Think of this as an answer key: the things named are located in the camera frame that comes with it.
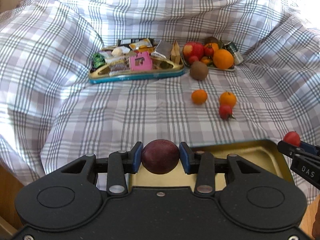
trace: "wooden furniture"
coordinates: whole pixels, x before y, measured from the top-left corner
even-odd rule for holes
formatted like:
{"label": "wooden furniture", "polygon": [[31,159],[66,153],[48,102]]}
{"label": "wooden furniture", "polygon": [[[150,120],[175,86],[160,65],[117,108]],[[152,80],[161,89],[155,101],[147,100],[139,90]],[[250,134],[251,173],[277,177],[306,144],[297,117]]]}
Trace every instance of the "wooden furniture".
{"label": "wooden furniture", "polygon": [[313,223],[315,222],[315,216],[318,210],[318,205],[320,201],[320,195],[308,206],[306,213],[301,221],[300,228],[309,236],[311,239],[314,239],[312,236]]}
{"label": "wooden furniture", "polygon": [[14,207],[14,199],[22,187],[23,185],[12,174],[0,166],[0,217],[15,229],[22,227]]}

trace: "red apple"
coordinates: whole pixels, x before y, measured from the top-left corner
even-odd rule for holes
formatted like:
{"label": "red apple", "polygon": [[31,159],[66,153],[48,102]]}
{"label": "red apple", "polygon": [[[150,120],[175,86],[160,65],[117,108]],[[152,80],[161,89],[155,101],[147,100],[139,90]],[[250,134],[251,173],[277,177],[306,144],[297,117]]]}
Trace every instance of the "red apple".
{"label": "red apple", "polygon": [[166,174],[172,171],[180,159],[179,148],[171,141],[158,139],[142,150],[142,165],[151,173]]}
{"label": "red apple", "polygon": [[199,42],[187,42],[183,47],[182,53],[186,60],[191,56],[197,56],[200,59],[204,55],[204,46]]}
{"label": "red apple", "polygon": [[189,64],[193,64],[195,61],[199,61],[198,57],[197,56],[191,56],[189,59],[188,59],[188,62]]}
{"label": "red apple", "polygon": [[205,47],[204,48],[204,54],[207,56],[207,57],[212,57],[213,56],[213,53],[214,53],[214,49],[212,47]]}
{"label": "red apple", "polygon": [[300,147],[301,139],[299,134],[296,131],[288,132],[284,137],[283,141],[286,143],[290,143],[294,146]]}

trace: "metal tin tray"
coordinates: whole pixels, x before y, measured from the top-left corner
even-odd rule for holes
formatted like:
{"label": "metal tin tray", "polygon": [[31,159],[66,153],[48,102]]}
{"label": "metal tin tray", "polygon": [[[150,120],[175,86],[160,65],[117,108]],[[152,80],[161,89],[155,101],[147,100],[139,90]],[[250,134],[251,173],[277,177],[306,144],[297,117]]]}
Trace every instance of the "metal tin tray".
{"label": "metal tin tray", "polygon": [[[231,144],[193,147],[193,151],[210,151],[217,158],[227,158],[228,154],[235,153],[267,171],[293,183],[289,167],[284,156],[278,152],[277,145],[270,140],[238,142]],[[216,190],[226,186],[224,174],[217,174]],[[187,175],[179,161],[176,168],[164,175],[156,175],[147,171],[142,165],[137,174],[129,177],[129,188],[142,187],[180,187],[190,186],[194,190],[196,174]]]}

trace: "green can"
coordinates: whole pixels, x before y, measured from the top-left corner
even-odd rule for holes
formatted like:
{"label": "green can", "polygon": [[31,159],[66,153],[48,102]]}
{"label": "green can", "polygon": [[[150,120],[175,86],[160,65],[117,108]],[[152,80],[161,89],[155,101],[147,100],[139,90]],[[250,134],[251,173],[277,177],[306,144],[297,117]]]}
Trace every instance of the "green can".
{"label": "green can", "polygon": [[236,47],[236,45],[232,41],[229,41],[224,46],[225,46],[226,50],[229,51],[233,55],[235,65],[239,65],[243,62],[243,57],[242,57],[240,51],[238,50],[238,48]]}

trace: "snack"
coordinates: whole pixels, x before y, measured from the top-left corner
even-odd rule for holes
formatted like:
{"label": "snack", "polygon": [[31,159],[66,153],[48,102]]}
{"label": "snack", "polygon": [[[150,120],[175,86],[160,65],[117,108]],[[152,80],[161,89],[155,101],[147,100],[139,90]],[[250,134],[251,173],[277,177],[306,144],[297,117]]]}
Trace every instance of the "snack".
{"label": "snack", "polygon": [[105,65],[105,58],[100,53],[94,53],[92,56],[92,65],[93,68],[97,69],[103,65]]}
{"label": "snack", "polygon": [[115,48],[113,51],[112,51],[112,56],[114,57],[119,57],[120,55],[122,55],[122,49],[120,47],[117,47]]}
{"label": "snack", "polygon": [[[127,48],[130,48],[129,45],[130,45],[131,43],[135,43],[135,42],[141,41],[141,40],[143,40],[143,39],[123,39],[123,40],[118,40],[118,42],[117,42],[117,47],[119,47],[119,46],[125,46],[125,47],[127,47]],[[152,46],[153,46],[154,44],[157,44],[155,39],[149,38],[149,41],[151,42]]]}
{"label": "snack", "polygon": [[143,48],[146,48],[146,47],[151,48],[152,47],[152,43],[150,42],[149,39],[143,39],[141,41],[131,43],[129,45],[129,47],[132,50],[143,49]]}
{"label": "snack", "polygon": [[152,47],[152,48],[145,47],[145,48],[142,48],[142,49],[135,50],[135,53],[138,53],[138,52],[142,53],[142,52],[145,52],[145,51],[147,51],[149,54],[151,54],[152,52],[155,51],[155,48],[154,47]]}
{"label": "snack", "polygon": [[111,63],[116,63],[119,60],[124,60],[124,54],[122,54],[119,57],[110,57],[110,58],[106,58],[105,62],[106,64],[111,64]]}
{"label": "snack", "polygon": [[156,46],[155,51],[151,53],[154,57],[163,57],[166,59],[170,59],[172,44],[161,40],[159,44]]}
{"label": "snack", "polygon": [[173,43],[170,59],[175,64],[177,64],[177,65],[180,64],[180,47],[178,45],[177,40],[175,40],[174,43]]}
{"label": "snack", "polygon": [[147,51],[137,53],[136,56],[129,58],[130,69],[132,71],[149,71],[152,70],[152,60]]}
{"label": "snack", "polygon": [[117,75],[121,72],[130,71],[129,67],[125,63],[117,63],[109,67],[110,67],[110,72],[109,72],[110,76]]}
{"label": "snack", "polygon": [[105,58],[112,57],[112,51],[111,50],[99,50],[99,54],[103,55]]}

